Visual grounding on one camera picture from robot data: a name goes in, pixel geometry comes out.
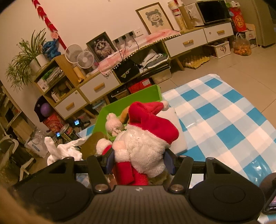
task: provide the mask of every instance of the framed picture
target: framed picture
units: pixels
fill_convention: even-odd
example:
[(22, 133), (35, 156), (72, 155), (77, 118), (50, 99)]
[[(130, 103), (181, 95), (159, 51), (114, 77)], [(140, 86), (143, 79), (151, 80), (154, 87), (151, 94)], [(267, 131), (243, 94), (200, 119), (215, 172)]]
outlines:
[(162, 29), (173, 30), (173, 26), (159, 2), (136, 9), (136, 12), (149, 34)]
[(106, 32), (90, 40), (86, 45), (98, 62), (117, 51)]

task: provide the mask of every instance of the cartoon girl drawing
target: cartoon girl drawing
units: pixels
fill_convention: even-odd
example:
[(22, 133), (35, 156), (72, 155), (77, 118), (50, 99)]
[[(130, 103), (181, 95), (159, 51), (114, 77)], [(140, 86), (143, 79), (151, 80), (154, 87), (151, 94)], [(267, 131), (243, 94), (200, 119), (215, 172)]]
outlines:
[(158, 9), (150, 12), (146, 12), (146, 16), (149, 21), (152, 22), (152, 26), (159, 27), (163, 26), (163, 20), (161, 19), (162, 15), (158, 12)]

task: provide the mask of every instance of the microwave oven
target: microwave oven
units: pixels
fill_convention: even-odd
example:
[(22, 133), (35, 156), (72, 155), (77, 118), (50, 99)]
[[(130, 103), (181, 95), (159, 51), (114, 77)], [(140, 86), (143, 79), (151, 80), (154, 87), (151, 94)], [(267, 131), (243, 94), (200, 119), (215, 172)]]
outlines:
[(224, 0), (199, 1), (185, 6), (193, 26), (203, 26), (231, 18)]

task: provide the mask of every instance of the green plastic bin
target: green plastic bin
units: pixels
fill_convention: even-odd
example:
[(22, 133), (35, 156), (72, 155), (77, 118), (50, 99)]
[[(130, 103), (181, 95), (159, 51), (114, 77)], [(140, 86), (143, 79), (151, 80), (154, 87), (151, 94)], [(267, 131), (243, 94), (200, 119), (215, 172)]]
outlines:
[(106, 116), (109, 113), (114, 113), (119, 116), (122, 113), (123, 109), (125, 109), (127, 106), (131, 105), (135, 101), (148, 103), (161, 100), (162, 96), (160, 92), (160, 87), (158, 85), (152, 85), (136, 93), (130, 94), (129, 96), (126, 96), (114, 103), (108, 104), (101, 109), (93, 133), (102, 132), (106, 134), (105, 123)]

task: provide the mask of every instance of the tiled floor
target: tiled floor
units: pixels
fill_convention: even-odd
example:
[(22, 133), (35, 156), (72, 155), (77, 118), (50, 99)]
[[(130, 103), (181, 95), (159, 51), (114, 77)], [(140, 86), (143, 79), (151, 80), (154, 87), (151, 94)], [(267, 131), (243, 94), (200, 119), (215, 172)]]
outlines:
[(211, 57), (196, 70), (174, 72), (159, 86), (165, 92), (210, 73), (218, 74), (240, 92), (276, 128), (276, 45), (254, 48), (250, 56), (231, 53), (220, 59)]

